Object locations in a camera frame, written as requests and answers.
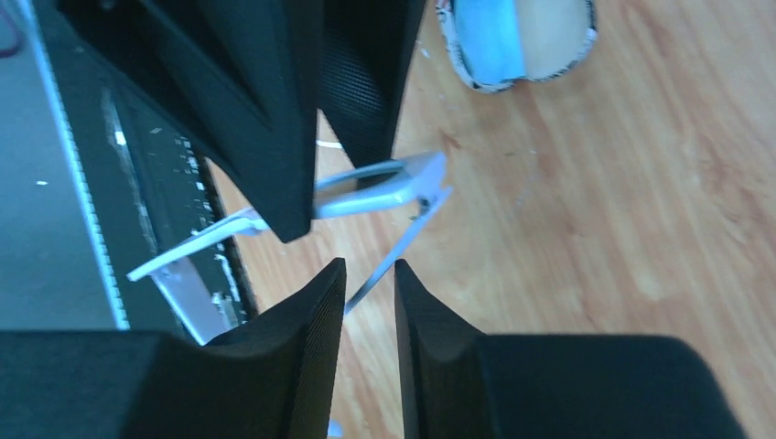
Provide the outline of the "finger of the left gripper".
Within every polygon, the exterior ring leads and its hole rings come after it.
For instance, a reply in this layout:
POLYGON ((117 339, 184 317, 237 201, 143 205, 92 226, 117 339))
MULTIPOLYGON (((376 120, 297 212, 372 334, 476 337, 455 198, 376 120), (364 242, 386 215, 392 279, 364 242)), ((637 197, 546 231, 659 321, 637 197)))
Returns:
POLYGON ((416 0, 324 3, 318 107, 356 168, 393 155, 425 8, 416 0))
POLYGON ((319 1, 60 1, 76 34, 199 147, 283 242, 313 216, 319 1))

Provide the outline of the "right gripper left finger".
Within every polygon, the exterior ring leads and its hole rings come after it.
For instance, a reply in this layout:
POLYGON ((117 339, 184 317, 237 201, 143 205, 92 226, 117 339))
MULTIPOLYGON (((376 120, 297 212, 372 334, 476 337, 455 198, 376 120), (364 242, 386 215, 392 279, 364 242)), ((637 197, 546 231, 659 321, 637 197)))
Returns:
POLYGON ((153 331, 5 331, 4 438, 327 438, 347 281, 304 287, 204 346, 153 331))

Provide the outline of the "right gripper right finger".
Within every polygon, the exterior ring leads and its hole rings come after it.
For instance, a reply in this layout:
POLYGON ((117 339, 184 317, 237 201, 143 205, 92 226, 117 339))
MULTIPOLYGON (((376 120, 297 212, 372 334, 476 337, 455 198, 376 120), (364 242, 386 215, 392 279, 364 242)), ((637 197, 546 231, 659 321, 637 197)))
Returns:
POLYGON ((408 438, 742 438, 705 361, 655 335, 486 334, 394 269, 408 438))

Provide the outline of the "light blue cleaning cloth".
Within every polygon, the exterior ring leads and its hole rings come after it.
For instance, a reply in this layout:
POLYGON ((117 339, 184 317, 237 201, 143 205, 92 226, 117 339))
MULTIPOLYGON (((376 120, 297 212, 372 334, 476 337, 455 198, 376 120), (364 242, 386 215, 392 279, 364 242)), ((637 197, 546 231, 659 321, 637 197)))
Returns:
POLYGON ((512 0, 457 1, 455 28, 472 79, 495 86, 525 77, 516 3, 512 0))

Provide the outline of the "flag print glasses case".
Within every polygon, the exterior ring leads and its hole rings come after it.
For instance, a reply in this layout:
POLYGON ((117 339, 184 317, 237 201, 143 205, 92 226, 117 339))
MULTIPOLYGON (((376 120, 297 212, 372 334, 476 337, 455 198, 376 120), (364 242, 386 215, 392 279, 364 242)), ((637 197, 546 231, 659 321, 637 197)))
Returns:
POLYGON ((453 16, 456 2, 436 1, 436 18, 453 70, 465 85, 480 93, 506 91, 521 80, 547 82, 561 77, 586 59, 598 39, 593 1, 514 1, 527 73, 520 80, 482 85, 472 79, 464 63, 453 16))

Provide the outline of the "white frame sunglasses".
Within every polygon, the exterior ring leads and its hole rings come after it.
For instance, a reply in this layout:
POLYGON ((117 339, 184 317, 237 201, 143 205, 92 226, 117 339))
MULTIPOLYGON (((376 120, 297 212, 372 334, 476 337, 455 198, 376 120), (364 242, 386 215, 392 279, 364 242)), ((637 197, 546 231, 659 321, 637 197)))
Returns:
MULTIPOLYGON (((393 209, 417 202, 419 212, 399 241, 344 306, 349 314, 383 278, 434 217, 452 193, 445 187, 447 159, 441 152, 411 155, 364 166, 320 179, 315 185, 313 217, 332 219, 393 209)), ((197 343, 204 346, 238 326, 226 299, 212 294, 190 255, 242 234, 254 236, 269 229, 253 208, 244 208, 194 232, 171 249, 127 274, 136 282, 152 279, 175 315, 197 343)))

